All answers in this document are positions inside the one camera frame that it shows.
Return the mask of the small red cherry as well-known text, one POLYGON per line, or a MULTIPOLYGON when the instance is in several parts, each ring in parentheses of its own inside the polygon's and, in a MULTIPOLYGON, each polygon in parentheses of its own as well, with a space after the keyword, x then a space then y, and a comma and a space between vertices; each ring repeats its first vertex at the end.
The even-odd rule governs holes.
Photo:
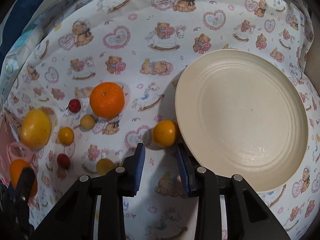
POLYGON ((67 109, 71 113, 79 113, 81 110, 81 102, 78 99, 72 99, 69 101, 67 109))

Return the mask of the large orange mandarin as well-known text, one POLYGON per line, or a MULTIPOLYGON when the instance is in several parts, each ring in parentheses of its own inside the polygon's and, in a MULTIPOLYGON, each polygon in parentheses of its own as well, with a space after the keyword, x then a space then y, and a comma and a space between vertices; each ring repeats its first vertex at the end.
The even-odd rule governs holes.
POLYGON ((110 119, 121 113, 125 106, 123 89, 112 82, 103 82, 93 88, 89 104, 95 115, 110 119))

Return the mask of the striped blue white towel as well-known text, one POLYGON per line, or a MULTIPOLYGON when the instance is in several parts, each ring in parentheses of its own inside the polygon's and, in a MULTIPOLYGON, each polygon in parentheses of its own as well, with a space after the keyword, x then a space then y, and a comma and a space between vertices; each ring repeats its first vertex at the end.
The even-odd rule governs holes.
MULTIPOLYGON (((1 0, 1 11, 10 0, 1 0)), ((44 0, 15 0, 7 15, 1 17, 1 44, 12 46, 44 0)))

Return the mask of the pink plastic bag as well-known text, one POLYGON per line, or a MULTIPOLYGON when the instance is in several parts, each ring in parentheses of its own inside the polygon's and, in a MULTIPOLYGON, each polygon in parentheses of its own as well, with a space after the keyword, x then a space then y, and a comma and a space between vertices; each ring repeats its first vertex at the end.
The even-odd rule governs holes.
POLYGON ((1 115, 1 182, 5 185, 10 183, 9 166, 16 159, 23 159, 27 163, 31 163, 33 159, 33 151, 21 142, 15 140, 11 127, 5 115, 1 115))

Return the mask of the small tan round fruit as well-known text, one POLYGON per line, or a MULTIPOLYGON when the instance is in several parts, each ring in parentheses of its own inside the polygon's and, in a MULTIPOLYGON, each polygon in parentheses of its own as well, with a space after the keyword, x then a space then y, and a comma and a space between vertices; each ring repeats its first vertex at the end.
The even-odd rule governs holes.
POLYGON ((90 115, 86 114, 80 119, 80 127, 84 130, 90 130, 95 126, 95 118, 90 115))

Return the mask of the white wet wipes pack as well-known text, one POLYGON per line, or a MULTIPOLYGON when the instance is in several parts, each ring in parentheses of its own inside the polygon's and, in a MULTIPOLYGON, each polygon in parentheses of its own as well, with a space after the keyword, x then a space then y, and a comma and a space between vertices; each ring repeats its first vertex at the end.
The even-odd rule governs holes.
POLYGON ((9 87, 29 55, 41 42, 44 32, 39 25, 31 24, 18 38, 4 58, 1 70, 1 86, 9 87))

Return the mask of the teddy bear print cloth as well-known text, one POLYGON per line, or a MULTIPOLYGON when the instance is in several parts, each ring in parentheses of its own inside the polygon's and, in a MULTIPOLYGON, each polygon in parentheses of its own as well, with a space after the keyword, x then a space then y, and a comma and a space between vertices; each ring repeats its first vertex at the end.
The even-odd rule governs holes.
POLYGON ((175 149, 159 147, 153 128, 163 120, 178 124, 175 95, 182 72, 212 51, 233 49, 274 64, 298 91, 308 117, 309 137, 303 162, 283 186, 258 192, 291 239, 301 239, 319 212, 319 94, 305 74, 315 33, 303 0, 63 0, 35 22, 44 36, 14 82, 1 86, 1 110, 14 135, 29 111, 40 109, 52 121, 47 144, 33 150, 31 167, 38 180, 29 201, 29 221, 40 239, 97 238, 100 205, 93 217, 71 227, 73 211, 57 210, 81 176, 98 176, 97 162, 116 165, 143 143, 146 156, 137 195, 121 202, 126 239, 193 239, 198 201, 188 198, 180 181, 175 149), (125 95, 114 118, 95 115, 89 104, 94 87, 112 82, 125 95), (81 102, 79 113, 68 103, 81 102), (95 126, 80 127, 90 114, 95 126), (60 143, 70 127, 74 141, 60 143), (68 155, 68 170, 57 156, 68 155))

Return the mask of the red cherry tomato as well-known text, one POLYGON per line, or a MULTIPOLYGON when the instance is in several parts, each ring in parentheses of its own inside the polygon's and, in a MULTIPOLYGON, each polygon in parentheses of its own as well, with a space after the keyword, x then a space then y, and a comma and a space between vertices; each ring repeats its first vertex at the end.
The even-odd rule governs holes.
POLYGON ((57 156, 57 164, 60 168, 62 168, 64 170, 68 170, 70 168, 71 161, 70 161, 68 155, 66 155, 64 153, 60 153, 57 156))

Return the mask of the small yellow orange fruit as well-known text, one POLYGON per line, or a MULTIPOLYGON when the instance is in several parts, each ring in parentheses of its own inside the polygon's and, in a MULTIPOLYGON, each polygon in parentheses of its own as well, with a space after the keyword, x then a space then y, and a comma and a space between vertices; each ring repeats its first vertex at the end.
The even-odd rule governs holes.
POLYGON ((59 141, 65 146, 69 146, 74 141, 74 132, 70 127, 62 127, 58 133, 59 141))

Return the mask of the yellow apple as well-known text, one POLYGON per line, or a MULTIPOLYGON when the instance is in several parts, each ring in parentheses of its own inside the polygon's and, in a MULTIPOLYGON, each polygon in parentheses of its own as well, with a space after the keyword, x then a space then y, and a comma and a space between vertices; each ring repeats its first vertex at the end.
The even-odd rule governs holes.
POLYGON ((21 131, 21 142, 31 149, 43 148, 50 137, 52 130, 51 120, 40 109, 33 109, 25 116, 21 131))

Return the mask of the cream round plate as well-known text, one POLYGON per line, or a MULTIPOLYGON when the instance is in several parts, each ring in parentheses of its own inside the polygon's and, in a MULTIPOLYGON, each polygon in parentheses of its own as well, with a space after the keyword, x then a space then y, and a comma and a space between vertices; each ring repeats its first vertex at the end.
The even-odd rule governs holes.
POLYGON ((215 174, 242 175, 257 192, 297 173, 308 144, 308 117, 289 78, 240 50, 207 53, 182 72, 177 122, 195 159, 215 174))

